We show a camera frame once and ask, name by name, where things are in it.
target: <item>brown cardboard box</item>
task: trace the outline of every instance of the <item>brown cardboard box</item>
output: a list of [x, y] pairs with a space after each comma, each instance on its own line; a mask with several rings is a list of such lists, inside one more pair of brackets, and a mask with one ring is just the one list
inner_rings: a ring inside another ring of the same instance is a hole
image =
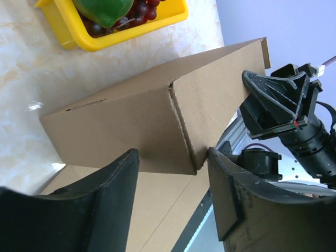
[[[42, 194], [96, 170], [67, 165]], [[126, 252], [170, 252], [208, 189], [206, 164], [196, 176], [139, 173]]]
[[196, 174], [246, 98], [242, 72], [269, 67], [266, 39], [179, 58], [41, 119], [63, 162], [103, 167], [130, 148], [140, 171]]

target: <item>marble table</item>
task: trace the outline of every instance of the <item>marble table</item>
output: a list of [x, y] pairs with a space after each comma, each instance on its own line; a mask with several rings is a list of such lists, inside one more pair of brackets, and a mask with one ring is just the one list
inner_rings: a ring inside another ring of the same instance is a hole
[[164, 62], [223, 46], [216, 1], [187, 2], [186, 21], [92, 53], [63, 50], [36, 0], [1, 0], [0, 185], [34, 194], [65, 166], [42, 115]]

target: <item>bunch of grapes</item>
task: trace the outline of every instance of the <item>bunch of grapes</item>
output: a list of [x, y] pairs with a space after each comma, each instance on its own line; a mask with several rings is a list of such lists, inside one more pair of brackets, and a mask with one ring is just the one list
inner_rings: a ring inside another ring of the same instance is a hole
[[156, 19], [156, 8], [165, 0], [134, 0], [130, 11], [122, 19], [117, 21], [111, 28], [103, 28], [88, 18], [81, 16], [89, 35], [98, 38], [114, 33], [114, 30], [126, 30], [132, 27], [143, 25], [148, 20]]

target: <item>wire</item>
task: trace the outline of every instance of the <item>wire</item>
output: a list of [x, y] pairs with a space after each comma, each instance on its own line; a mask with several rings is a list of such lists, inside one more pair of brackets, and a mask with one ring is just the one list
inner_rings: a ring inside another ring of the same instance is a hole
[[250, 148], [252, 146], [260, 146], [260, 147], [263, 147], [263, 148], [265, 148], [266, 150], [268, 150], [270, 152], [274, 152], [270, 147], [268, 147], [268, 146], [266, 146], [266, 145], [264, 145], [262, 143], [250, 143], [250, 144], [248, 144], [248, 145], [245, 146], [244, 150], [246, 150], [246, 149], [248, 149], [248, 148]]
[[331, 63], [333, 63], [334, 61], [336, 61], [336, 55], [330, 59], [328, 59], [326, 62], [322, 63], [322, 65], [328, 66]]

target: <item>black strip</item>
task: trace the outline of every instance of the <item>black strip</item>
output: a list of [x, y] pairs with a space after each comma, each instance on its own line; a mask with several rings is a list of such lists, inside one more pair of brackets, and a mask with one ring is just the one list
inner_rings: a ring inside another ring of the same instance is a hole
[[212, 196], [210, 189], [206, 192], [194, 214], [190, 218], [188, 224], [185, 226], [183, 232], [178, 238], [172, 252], [183, 252], [186, 246], [189, 244], [191, 238], [195, 234], [200, 223], [204, 219], [206, 213], [209, 211], [212, 205]]

